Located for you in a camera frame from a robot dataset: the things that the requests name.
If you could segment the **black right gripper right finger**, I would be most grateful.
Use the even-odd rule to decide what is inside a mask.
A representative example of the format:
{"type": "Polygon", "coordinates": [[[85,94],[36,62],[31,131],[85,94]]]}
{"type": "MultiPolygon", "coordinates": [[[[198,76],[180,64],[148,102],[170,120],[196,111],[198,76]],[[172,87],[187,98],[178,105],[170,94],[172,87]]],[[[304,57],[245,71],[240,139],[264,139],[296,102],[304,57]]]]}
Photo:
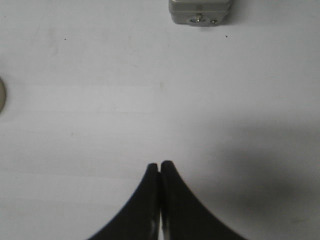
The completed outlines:
{"type": "Polygon", "coordinates": [[[161,163],[161,215],[165,240],[243,240],[188,188],[172,161],[161,163]]]}

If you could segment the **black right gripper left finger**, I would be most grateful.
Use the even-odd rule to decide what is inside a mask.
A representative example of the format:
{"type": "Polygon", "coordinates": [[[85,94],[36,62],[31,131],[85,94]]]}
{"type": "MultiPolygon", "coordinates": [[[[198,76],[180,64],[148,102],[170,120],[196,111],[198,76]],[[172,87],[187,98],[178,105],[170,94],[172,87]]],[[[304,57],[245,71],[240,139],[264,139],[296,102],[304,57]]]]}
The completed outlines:
{"type": "Polygon", "coordinates": [[[91,240],[157,240],[160,226],[160,173],[147,165],[138,187],[121,210],[91,240]]]}

